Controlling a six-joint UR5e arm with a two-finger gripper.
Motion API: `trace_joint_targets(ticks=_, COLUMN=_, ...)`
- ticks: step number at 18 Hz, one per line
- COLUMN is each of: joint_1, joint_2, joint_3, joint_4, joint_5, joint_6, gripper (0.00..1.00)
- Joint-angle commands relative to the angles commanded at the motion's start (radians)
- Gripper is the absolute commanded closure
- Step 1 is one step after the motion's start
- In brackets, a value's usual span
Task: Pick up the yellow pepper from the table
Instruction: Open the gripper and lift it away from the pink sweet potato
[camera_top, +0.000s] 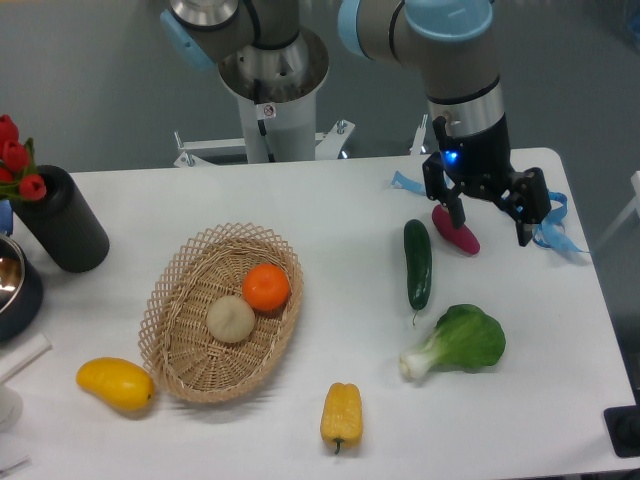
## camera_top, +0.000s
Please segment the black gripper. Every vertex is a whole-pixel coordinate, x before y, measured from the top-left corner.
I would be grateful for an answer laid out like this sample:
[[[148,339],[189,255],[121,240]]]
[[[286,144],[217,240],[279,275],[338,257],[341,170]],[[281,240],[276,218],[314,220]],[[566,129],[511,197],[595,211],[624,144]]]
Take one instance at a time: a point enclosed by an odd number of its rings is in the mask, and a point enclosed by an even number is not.
[[[550,213],[551,203],[540,168],[518,172],[511,165],[506,118],[463,136],[455,136],[442,115],[432,127],[439,149],[422,164],[426,196],[448,210],[454,229],[466,221],[460,194],[496,204],[515,222],[518,244],[526,247],[535,226]]]

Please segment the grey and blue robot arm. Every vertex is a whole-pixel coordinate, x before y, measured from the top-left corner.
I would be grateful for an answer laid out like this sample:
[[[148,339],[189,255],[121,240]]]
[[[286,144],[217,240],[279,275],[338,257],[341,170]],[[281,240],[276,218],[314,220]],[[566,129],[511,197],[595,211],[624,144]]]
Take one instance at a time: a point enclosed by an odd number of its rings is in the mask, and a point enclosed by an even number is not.
[[[317,90],[328,52],[296,1],[170,1],[160,21],[183,58],[216,68],[235,95],[252,163],[316,156]],[[515,170],[488,1],[345,1],[338,33],[370,60],[417,70],[438,147],[422,171],[427,197],[464,225],[463,197],[496,205],[521,245],[550,212],[543,173]]]

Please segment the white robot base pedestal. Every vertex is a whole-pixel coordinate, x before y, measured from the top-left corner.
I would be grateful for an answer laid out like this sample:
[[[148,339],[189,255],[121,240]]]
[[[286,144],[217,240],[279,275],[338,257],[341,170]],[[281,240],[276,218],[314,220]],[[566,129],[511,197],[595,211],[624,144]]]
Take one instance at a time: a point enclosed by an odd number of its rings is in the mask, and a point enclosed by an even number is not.
[[[179,167],[206,166],[211,158],[243,155],[250,164],[346,159],[356,126],[340,118],[316,130],[316,96],[329,72],[321,38],[302,27],[277,50],[248,45],[215,64],[237,102],[243,136],[237,139],[175,141]]]

